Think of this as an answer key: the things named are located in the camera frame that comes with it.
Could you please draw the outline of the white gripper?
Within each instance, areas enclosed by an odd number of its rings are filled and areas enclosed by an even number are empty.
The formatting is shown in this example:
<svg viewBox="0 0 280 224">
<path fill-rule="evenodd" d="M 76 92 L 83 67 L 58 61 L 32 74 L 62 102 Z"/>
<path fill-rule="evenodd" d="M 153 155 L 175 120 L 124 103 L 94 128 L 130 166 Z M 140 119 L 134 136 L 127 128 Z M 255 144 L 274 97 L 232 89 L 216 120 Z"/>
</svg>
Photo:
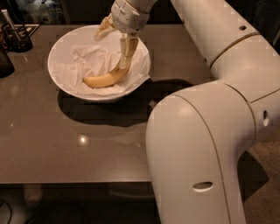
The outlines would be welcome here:
<svg viewBox="0 0 280 224">
<path fill-rule="evenodd" d="M 130 35 L 140 32 L 150 18 L 151 0 L 115 0 L 111 12 L 100 23 L 95 41 L 101 41 L 116 29 L 123 34 L 120 38 L 121 57 L 119 66 L 128 68 L 137 49 L 138 37 Z"/>
</svg>

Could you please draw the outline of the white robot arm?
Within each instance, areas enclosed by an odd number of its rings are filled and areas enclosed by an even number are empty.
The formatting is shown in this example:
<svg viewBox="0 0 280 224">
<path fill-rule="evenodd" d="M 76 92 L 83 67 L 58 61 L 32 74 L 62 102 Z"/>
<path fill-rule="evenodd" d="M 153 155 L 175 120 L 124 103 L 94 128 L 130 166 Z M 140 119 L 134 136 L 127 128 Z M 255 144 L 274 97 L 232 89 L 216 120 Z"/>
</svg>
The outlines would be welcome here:
<svg viewBox="0 0 280 224">
<path fill-rule="evenodd" d="M 152 110 L 146 154 L 161 224 L 246 224 L 238 160 L 279 125 L 280 57 L 226 0 L 171 0 L 214 80 Z"/>
</svg>

